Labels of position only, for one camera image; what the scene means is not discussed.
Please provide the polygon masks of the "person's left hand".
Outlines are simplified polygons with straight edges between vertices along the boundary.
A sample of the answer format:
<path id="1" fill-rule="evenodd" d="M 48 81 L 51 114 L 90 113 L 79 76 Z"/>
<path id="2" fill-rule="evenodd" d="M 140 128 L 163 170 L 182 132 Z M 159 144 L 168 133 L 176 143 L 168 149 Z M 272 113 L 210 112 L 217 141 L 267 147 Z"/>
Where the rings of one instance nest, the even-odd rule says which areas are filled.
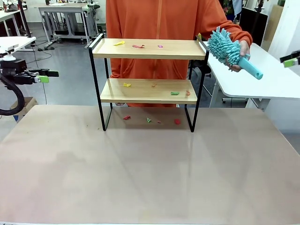
<path id="1" fill-rule="evenodd" d="M 250 59 L 250 47 L 246 40 L 240 41 L 240 56 Z M 226 64 L 228 66 L 228 70 L 230 71 L 239 72 L 242 70 L 242 68 L 238 65 L 230 65 L 228 62 Z"/>

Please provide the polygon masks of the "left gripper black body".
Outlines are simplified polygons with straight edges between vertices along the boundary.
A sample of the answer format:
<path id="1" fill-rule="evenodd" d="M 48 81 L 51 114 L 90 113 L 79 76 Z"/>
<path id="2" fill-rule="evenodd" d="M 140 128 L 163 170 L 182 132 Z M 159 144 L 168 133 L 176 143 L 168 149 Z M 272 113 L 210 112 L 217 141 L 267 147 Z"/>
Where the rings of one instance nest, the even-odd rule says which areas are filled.
<path id="1" fill-rule="evenodd" d="M 33 78 L 30 75 L 25 60 L 1 61 L 0 68 L 2 74 L 9 81 L 18 85 L 33 84 Z"/>

